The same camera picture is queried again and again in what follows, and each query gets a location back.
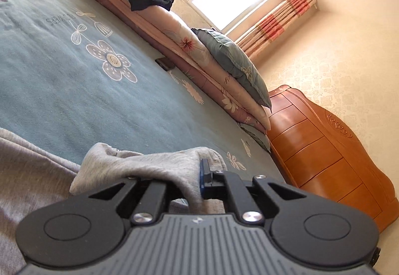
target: teal bedsheet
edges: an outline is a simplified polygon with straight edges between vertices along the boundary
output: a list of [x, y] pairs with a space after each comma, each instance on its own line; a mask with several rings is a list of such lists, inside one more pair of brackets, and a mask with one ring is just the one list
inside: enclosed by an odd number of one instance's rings
[[268, 152], [95, 0], [0, 0], [0, 29], [0, 127], [75, 163], [96, 142], [206, 146], [243, 179], [283, 180]]

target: gray cloth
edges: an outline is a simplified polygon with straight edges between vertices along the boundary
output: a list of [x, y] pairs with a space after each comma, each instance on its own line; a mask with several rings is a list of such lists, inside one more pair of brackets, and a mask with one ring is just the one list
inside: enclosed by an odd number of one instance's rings
[[25, 262], [15, 243], [18, 223], [28, 213], [69, 197], [79, 165], [52, 155], [0, 128], [0, 274]]
[[[69, 188], [78, 194], [128, 175], [154, 177], [175, 182], [191, 212], [224, 213], [220, 201], [201, 198], [202, 158], [209, 160], [211, 169], [226, 170], [222, 157], [205, 147], [143, 155], [104, 143], [95, 144], [80, 167], [0, 128], [0, 275], [14, 275], [25, 265], [15, 243], [18, 223], [36, 209], [67, 199]], [[176, 200], [170, 212], [185, 213], [187, 208]]]
[[224, 213], [221, 201], [201, 197], [200, 161], [205, 158], [211, 170], [227, 170], [220, 154], [207, 147], [143, 155], [97, 143], [87, 152], [70, 192], [80, 194], [128, 176], [162, 179], [179, 187], [191, 213]]

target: pink blanket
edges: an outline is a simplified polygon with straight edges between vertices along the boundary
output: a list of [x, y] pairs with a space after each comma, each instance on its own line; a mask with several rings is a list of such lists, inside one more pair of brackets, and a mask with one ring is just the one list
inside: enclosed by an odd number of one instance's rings
[[[252, 125], [263, 133], [270, 129], [269, 118], [263, 107], [221, 68], [177, 15], [158, 6], [132, 12], [127, 0], [97, 1], [173, 61], [234, 120]], [[195, 44], [195, 51], [193, 47], [186, 46], [187, 39]]]

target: ribbed plastic surface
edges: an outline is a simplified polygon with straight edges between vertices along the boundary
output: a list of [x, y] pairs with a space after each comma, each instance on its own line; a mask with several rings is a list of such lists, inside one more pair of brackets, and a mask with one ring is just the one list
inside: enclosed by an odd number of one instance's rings
[[123, 246], [98, 264], [70, 271], [29, 265], [21, 275], [372, 275], [371, 268], [325, 272], [281, 255], [261, 228], [238, 224], [231, 215], [165, 215], [135, 228]]

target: red striped curtain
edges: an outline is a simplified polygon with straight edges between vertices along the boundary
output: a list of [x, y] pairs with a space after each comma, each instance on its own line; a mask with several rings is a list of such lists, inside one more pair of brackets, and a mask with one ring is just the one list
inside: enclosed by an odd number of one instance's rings
[[288, 26], [302, 16], [316, 0], [285, 0], [263, 17], [237, 41], [237, 45], [252, 60]]

